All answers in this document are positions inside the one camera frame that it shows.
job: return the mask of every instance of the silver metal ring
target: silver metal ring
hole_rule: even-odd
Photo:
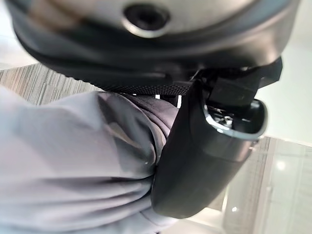
[[[125,29],[141,38],[158,38],[166,34],[169,30],[169,24],[166,24],[159,30],[144,30],[132,24],[125,16],[121,19],[121,22]]]

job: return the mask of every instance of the gray fabric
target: gray fabric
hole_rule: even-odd
[[[79,94],[34,106],[0,87],[0,233],[152,234],[149,190],[177,109]]]

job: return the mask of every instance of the wall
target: wall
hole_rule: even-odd
[[[0,70],[36,63],[17,41],[10,16],[0,0]]]

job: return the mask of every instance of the gray carpet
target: gray carpet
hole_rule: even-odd
[[[67,78],[41,64],[0,71],[0,85],[35,105],[47,104],[72,94],[100,90],[89,83]]]

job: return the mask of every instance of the white ceiling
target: white ceiling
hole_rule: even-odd
[[[302,0],[289,46],[295,45],[312,50],[312,0]]]

